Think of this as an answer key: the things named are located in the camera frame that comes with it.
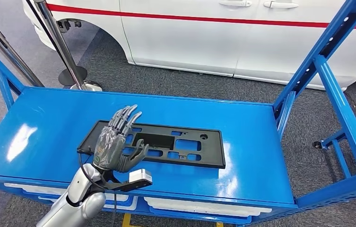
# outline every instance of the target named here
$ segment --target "red stripe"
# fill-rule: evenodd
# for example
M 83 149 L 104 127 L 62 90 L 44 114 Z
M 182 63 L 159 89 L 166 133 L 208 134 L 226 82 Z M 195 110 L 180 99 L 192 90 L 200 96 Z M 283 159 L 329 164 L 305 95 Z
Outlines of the red stripe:
M 111 16 L 122 16 L 122 17 L 146 17 L 146 18 L 173 19 L 173 20 L 196 20 L 196 21 L 212 21 L 212 22 L 225 22 L 225 23 L 299 26 L 299 27 L 327 27 L 328 26 L 328 23 L 320 23 L 320 22 L 246 20 L 246 19 L 211 18 L 211 17 L 186 17 L 186 16 L 159 15 L 159 14 L 146 14 L 146 13 L 117 12 L 117 11 L 107 11 L 107 10 L 99 10 L 99 9 L 83 9 L 83 8 L 59 6 L 59 5 L 52 5 L 52 4 L 48 4 L 48 8 L 51 11 L 58 11 L 58 12 L 111 15 Z

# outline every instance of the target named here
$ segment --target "stainless steel pole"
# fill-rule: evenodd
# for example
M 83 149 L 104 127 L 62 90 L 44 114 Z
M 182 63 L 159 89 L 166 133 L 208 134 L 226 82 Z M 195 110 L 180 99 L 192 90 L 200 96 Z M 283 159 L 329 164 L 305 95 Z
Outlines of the stainless steel pole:
M 16 68 L 16 70 L 33 86 L 44 87 L 42 82 L 36 77 L 32 70 L 16 53 L 14 48 L 8 43 L 5 36 L 0 31 L 0 52 Z
M 57 21 L 55 21 L 52 13 L 47 7 L 47 3 L 45 0 L 34 1 L 36 8 L 38 9 L 39 14 L 43 18 L 43 21 L 50 33 L 51 37 L 49 38 L 54 41 L 53 43 L 56 45 L 55 48 L 59 50 L 60 57 L 64 62 L 68 72 L 75 81 L 77 88 L 79 90 L 87 90 L 83 81 L 83 76 L 79 74 L 78 67 L 76 66 L 75 61 L 73 60 L 72 55 L 70 54 L 69 49 L 65 43 L 65 40 L 62 37 Z

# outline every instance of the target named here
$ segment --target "stanchion base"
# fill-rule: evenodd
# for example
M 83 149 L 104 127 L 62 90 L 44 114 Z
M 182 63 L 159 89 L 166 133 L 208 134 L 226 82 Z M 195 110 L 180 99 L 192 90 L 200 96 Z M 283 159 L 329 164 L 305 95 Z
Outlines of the stanchion base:
M 87 70 L 81 66 L 76 66 L 78 69 L 77 76 L 79 76 L 82 80 L 87 77 Z M 68 69 L 64 69 L 61 74 L 58 76 L 58 81 L 64 86 L 72 86 L 75 84 L 72 76 L 70 75 Z
M 85 85 L 88 91 L 103 91 L 101 88 L 101 85 L 95 81 L 92 80 L 85 80 Z M 70 89 L 77 90 L 76 84 L 72 85 Z

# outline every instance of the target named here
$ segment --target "black plastic panel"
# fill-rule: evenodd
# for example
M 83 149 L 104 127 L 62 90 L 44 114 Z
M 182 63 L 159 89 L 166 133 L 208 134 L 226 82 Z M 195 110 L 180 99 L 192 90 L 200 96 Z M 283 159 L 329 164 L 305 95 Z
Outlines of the black plastic panel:
M 107 124 L 108 121 L 98 121 L 78 151 L 93 153 L 98 135 Z M 125 149 L 133 148 L 139 139 L 150 145 L 145 161 L 225 168 L 222 137 L 218 130 L 134 124 Z

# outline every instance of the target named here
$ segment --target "car door handle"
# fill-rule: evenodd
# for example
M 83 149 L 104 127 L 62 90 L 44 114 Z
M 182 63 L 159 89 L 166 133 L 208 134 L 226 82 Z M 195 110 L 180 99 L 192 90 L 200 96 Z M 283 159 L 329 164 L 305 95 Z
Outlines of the car door handle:
M 290 8 L 296 8 L 299 6 L 299 4 L 296 4 L 296 3 L 286 3 L 286 2 L 276 2 L 276 1 L 266 1 L 264 3 L 264 6 L 265 7 L 268 7 L 268 8 L 287 8 L 287 9 L 290 9 Z
M 249 7 L 252 5 L 252 1 L 220 1 L 221 5 L 224 6 L 238 6 L 238 7 Z

